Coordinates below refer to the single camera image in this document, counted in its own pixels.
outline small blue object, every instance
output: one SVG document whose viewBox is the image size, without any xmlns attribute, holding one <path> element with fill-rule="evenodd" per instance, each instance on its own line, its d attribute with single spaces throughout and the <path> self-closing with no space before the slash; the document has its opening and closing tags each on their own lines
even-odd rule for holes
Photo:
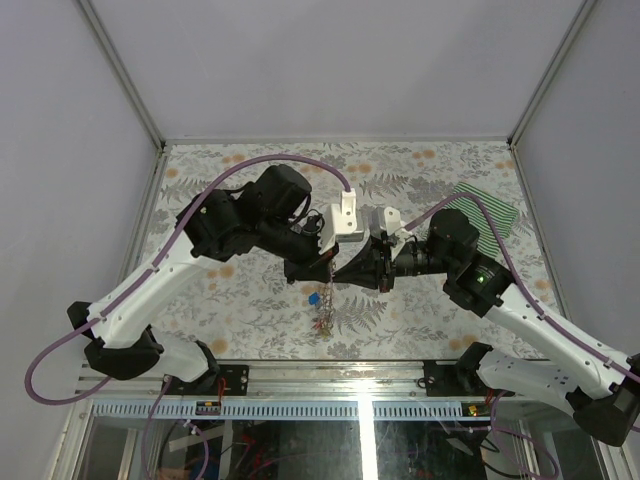
<svg viewBox="0 0 640 480">
<path fill-rule="evenodd" d="M 315 305 L 318 302 L 320 302 L 320 295 L 318 295 L 318 292 L 309 295 L 309 305 Z"/>
</svg>

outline leaf pattern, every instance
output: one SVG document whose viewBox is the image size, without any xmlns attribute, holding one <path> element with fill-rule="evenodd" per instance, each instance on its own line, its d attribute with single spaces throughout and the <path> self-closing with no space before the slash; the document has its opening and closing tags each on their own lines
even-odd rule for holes
<svg viewBox="0 0 640 480">
<path fill-rule="evenodd" d="M 377 322 L 381 321 L 381 315 L 387 308 L 387 302 L 353 297 L 345 300 L 335 312 L 334 322 L 338 325 L 338 331 L 342 333 L 342 327 L 357 333 L 357 328 L 365 328 L 371 331 Z"/>
<path fill-rule="evenodd" d="M 409 177 L 395 175 L 393 173 L 375 174 L 371 180 L 365 180 L 360 183 L 362 194 L 369 195 L 395 195 L 402 193 L 403 187 L 409 181 Z"/>
<path fill-rule="evenodd" d="M 550 306 L 555 305 L 543 256 L 531 225 L 508 147 L 503 142 L 342 142 L 298 144 L 174 145 L 147 229 L 143 255 L 160 246 L 175 216 L 229 166 L 272 153 L 295 153 L 328 163 L 357 187 L 367 221 L 376 206 L 393 206 L 410 221 L 464 181 L 519 210 L 507 246 L 522 278 Z M 313 186 L 313 207 L 338 198 L 340 184 L 316 169 L 302 170 Z M 262 170 L 242 170 L 228 188 L 253 181 Z M 428 222 L 415 233 L 426 235 Z M 344 265 L 362 247 L 341 244 Z M 537 357 L 511 332 L 456 307 L 442 291 L 444 276 L 399 278 L 387 294 L 353 285 L 334 288 L 333 334 L 313 329 L 318 310 L 308 297 L 322 285 L 288 285 L 282 260 L 258 249 L 215 265 L 189 284 L 157 317 L 155 325 L 178 337 L 199 339 L 223 350 L 217 358 L 423 359 L 456 358 L 474 340 L 505 353 Z"/>
<path fill-rule="evenodd" d="M 188 198 L 191 200 L 198 193 L 202 192 L 209 185 L 209 180 L 203 180 L 199 178 L 183 178 L 177 182 L 165 185 L 160 189 L 162 199 L 166 199 L 168 202 L 171 200 L 183 200 Z"/>
</svg>

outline glass panel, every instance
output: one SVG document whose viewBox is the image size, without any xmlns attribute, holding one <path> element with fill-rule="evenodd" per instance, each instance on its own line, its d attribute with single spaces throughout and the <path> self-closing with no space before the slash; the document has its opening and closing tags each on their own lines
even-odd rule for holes
<svg viewBox="0 0 640 480">
<path fill-rule="evenodd" d="M 560 479 L 604 480 L 590 437 L 565 415 L 538 405 L 509 405 L 500 425 L 531 435 L 557 460 Z M 529 468 L 551 476 L 553 467 L 528 444 L 505 434 L 496 441 L 487 422 L 305 420 L 198 420 L 207 437 L 209 464 L 205 480 L 497 480 L 522 475 L 498 449 L 508 450 Z M 145 479 L 140 446 L 145 420 L 98 418 L 82 465 L 80 479 Z M 125 443 L 136 430 L 128 476 Z M 201 438 L 184 421 L 154 420 L 146 442 L 152 478 L 193 480 L 201 472 Z"/>
</svg>

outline black cable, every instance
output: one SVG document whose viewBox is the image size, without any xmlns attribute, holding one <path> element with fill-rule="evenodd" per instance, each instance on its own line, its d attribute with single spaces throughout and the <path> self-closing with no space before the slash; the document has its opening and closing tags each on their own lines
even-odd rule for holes
<svg viewBox="0 0 640 480">
<path fill-rule="evenodd" d="M 164 457 L 164 451 L 167 448 L 167 443 L 169 443 L 169 438 L 171 438 L 171 434 L 176 429 L 179 423 L 181 422 L 177 421 L 173 425 L 171 425 L 171 428 L 169 429 L 167 436 L 164 437 L 164 440 L 162 441 L 162 446 L 160 447 L 160 453 L 158 454 L 158 462 L 157 462 L 158 468 L 162 467 L 162 459 Z"/>
<path fill-rule="evenodd" d="M 297 225 L 298 223 L 300 223 L 300 220 L 302 220 L 304 217 L 306 217 L 307 213 L 309 213 L 309 207 L 310 206 L 311 206 L 311 194 L 307 195 L 307 198 L 306 198 L 306 200 L 304 202 L 304 207 L 302 207 L 302 212 L 300 212 L 300 215 L 298 215 L 291 222 L 289 222 L 289 224 L 287 226 L 288 227 L 293 227 L 294 225 Z"/>
<path fill-rule="evenodd" d="M 246 184 L 241 186 L 240 188 L 236 188 L 235 190 L 225 190 L 224 192 L 233 195 L 234 193 L 242 192 L 245 188 L 247 188 Z"/>
<path fill-rule="evenodd" d="M 491 470 L 493 473 L 495 473 L 496 475 L 500 475 L 501 477 L 504 478 L 515 478 L 515 479 L 521 479 L 521 478 L 526 478 L 525 474 L 521 474 L 521 475 L 512 475 L 511 473 L 505 473 L 505 472 L 501 472 L 500 470 L 498 470 L 497 468 L 492 467 L 491 465 L 489 465 L 487 462 L 482 462 L 482 464 L 488 468 L 489 470 Z"/>
<path fill-rule="evenodd" d="M 480 445 L 480 448 L 484 448 L 485 450 L 488 450 L 489 452 L 500 453 L 500 449 L 498 447 L 496 447 L 495 443 L 493 443 L 488 438 L 485 438 L 484 441 L 487 442 L 489 445 L 491 445 L 492 448 L 489 448 L 486 445 Z"/>
<path fill-rule="evenodd" d="M 227 448 L 225 448 L 223 451 L 221 451 L 221 452 L 220 452 L 220 456 L 222 456 L 222 454 L 223 454 L 224 452 L 226 452 L 226 451 L 227 451 L 227 450 L 229 450 L 230 448 L 234 447 L 235 445 L 236 445 L 235 443 L 232 443 L 231 445 L 229 445 Z"/>
<path fill-rule="evenodd" d="M 302 235 L 305 235 L 307 237 L 312 237 L 315 234 L 321 232 L 325 225 L 324 216 L 319 211 L 317 211 L 315 208 L 312 208 L 307 212 L 307 214 L 309 214 L 309 217 L 311 216 L 311 212 L 316 212 L 317 214 L 316 216 L 320 217 L 320 225 L 314 231 L 307 231 L 303 228 L 300 233 L 302 233 Z"/>
</svg>

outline black bracket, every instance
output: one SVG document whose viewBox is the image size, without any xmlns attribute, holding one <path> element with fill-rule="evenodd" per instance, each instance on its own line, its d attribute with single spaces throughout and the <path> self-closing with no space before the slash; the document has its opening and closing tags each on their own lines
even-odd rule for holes
<svg viewBox="0 0 640 480">
<path fill-rule="evenodd" d="M 428 397 L 486 397 L 489 387 L 482 383 L 477 371 L 480 361 L 491 350 L 491 345 L 474 342 L 455 363 L 424 360 L 424 378 L 418 386 L 426 389 Z"/>
<path fill-rule="evenodd" d="M 461 381 L 455 363 L 424 360 L 422 364 L 428 397 L 485 397 L 489 393 L 489 387 L 477 375 Z"/>
<path fill-rule="evenodd" d="M 212 397 L 218 398 L 219 388 L 225 384 L 224 397 L 244 397 L 249 388 L 249 365 L 224 365 L 218 364 L 220 373 L 213 384 L 202 389 L 201 386 L 193 383 L 186 383 L 177 378 L 171 380 L 171 385 L 167 390 L 167 395 L 180 395 L 185 397 Z"/>
</svg>

